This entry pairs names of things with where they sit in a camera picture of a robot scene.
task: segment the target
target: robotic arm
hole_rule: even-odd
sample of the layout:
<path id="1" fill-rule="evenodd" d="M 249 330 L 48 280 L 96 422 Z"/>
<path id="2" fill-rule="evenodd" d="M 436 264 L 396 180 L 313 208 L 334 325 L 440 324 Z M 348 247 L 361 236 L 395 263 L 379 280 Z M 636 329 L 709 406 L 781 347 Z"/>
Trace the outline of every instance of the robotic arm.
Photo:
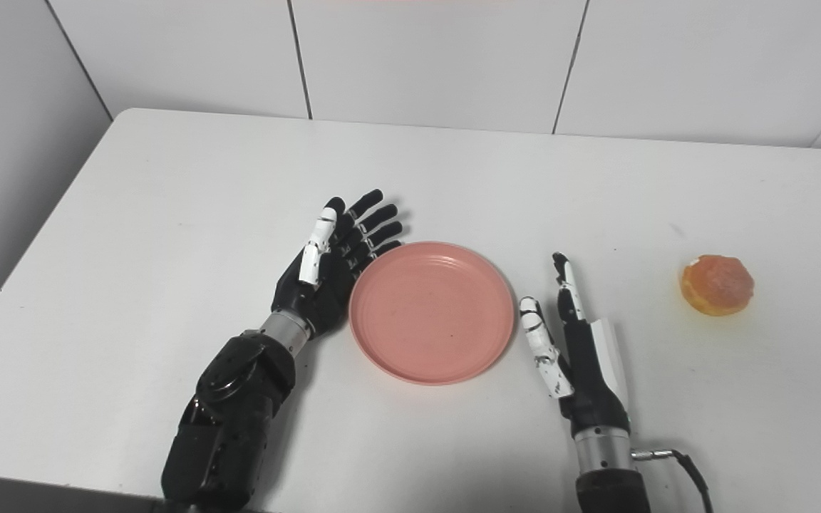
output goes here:
<path id="1" fill-rule="evenodd" d="M 332 198 L 309 241 L 277 282 L 261 328 L 231 338 L 199 377 L 160 480 L 166 499 L 234 511 L 252 497 L 271 419 L 296 382 L 294 357 L 338 325 L 356 277 L 400 242 L 394 204 L 378 189 L 346 210 Z"/>
<path id="2" fill-rule="evenodd" d="M 675 457 L 693 478 L 711 513 L 708 487 L 687 455 L 674 450 L 633 451 L 629 396 L 613 329 L 606 319 L 588 322 L 572 265 L 553 254 L 557 269 L 557 311 L 563 321 L 568 361 L 554 343 L 540 303 L 522 298 L 519 308 L 528 345 L 550 395 L 572 426 L 580 475 L 576 480 L 584 513 L 649 513 L 648 494 L 635 462 Z"/>

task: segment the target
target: metal wrist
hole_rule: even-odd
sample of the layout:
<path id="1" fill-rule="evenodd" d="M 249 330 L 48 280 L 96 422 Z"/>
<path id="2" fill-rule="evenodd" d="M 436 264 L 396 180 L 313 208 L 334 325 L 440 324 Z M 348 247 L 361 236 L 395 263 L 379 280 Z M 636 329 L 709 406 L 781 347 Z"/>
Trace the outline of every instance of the metal wrist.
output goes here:
<path id="1" fill-rule="evenodd" d="M 602 468 L 634 470 L 629 433 L 625 429 L 599 425 L 579 431 L 573 438 L 582 474 Z"/>
<path id="2" fill-rule="evenodd" d="M 303 346 L 312 335 L 312 328 L 309 322 L 286 309 L 277 309 L 265 319 L 261 328 L 248 329 L 244 334 L 261 333 L 273 338 L 294 358 L 302 350 Z"/>

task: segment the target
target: white finger segment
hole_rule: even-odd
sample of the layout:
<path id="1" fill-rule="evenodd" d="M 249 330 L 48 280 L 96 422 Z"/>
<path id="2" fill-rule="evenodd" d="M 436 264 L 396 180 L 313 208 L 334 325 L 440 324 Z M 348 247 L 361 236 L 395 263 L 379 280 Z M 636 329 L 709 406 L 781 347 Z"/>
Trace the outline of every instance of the white finger segment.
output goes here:
<path id="1" fill-rule="evenodd" d="M 329 252 L 329 240 L 335 232 L 338 213 L 331 207 L 322 209 L 316 226 L 309 236 L 309 242 L 303 247 L 303 259 L 300 260 L 299 280 L 310 285 L 319 285 L 319 261 L 322 254 Z"/>
<path id="2" fill-rule="evenodd" d="M 537 314 L 537 302 L 533 298 L 523 298 L 519 304 L 525 338 L 534 353 L 537 370 L 540 371 L 550 395 L 558 399 L 573 393 L 572 383 L 566 379 L 559 367 L 559 350 L 550 341 L 550 333 L 544 319 Z"/>

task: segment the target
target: black mechanical forearm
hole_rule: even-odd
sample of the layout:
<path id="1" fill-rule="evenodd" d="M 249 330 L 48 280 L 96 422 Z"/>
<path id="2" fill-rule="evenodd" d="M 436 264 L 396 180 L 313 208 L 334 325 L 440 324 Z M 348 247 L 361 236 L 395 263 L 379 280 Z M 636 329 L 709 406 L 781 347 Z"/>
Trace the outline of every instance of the black mechanical forearm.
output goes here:
<path id="1" fill-rule="evenodd" d="M 231 338 L 198 380 L 163 470 L 169 500 L 238 510 L 251 499 L 271 419 L 296 379 L 292 354 L 309 338 L 284 311 Z"/>

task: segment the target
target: white fingertip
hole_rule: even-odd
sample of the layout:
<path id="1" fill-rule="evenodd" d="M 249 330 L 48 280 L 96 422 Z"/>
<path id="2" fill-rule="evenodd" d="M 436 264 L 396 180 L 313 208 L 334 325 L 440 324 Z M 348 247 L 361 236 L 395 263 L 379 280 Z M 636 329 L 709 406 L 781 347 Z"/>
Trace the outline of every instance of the white fingertip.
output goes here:
<path id="1" fill-rule="evenodd" d="M 335 233 L 338 212 L 331 207 L 322 209 L 316 225 L 309 236 L 309 242 L 303 247 L 303 259 L 299 265 L 299 280 L 310 285 L 319 285 L 319 262 L 322 254 L 329 252 L 329 240 Z"/>
<path id="2" fill-rule="evenodd" d="M 550 340 L 550 332 L 544 319 L 537 315 L 537 302 L 531 298 L 522 299 L 520 308 L 522 313 L 522 327 L 525 328 L 525 338 L 534 354 L 537 370 L 540 371 L 550 395 L 558 399 L 573 393 L 572 383 L 566 379 L 563 370 L 559 367 L 559 350 Z"/>
<path id="3" fill-rule="evenodd" d="M 597 351 L 597 363 L 604 377 L 606 386 L 616 394 L 626 412 L 629 411 L 629 390 L 626 389 L 626 374 L 623 373 L 623 360 L 619 356 L 619 344 L 616 343 L 616 332 L 605 318 L 591 323 L 591 335 Z"/>
<path id="4" fill-rule="evenodd" d="M 329 239 L 331 234 L 335 233 L 336 221 L 338 221 L 338 213 L 331 207 L 323 208 L 319 218 L 316 219 L 316 226 L 313 228 L 311 236 L 309 236 L 309 243 L 319 247 L 322 253 L 325 253 L 329 248 Z"/>

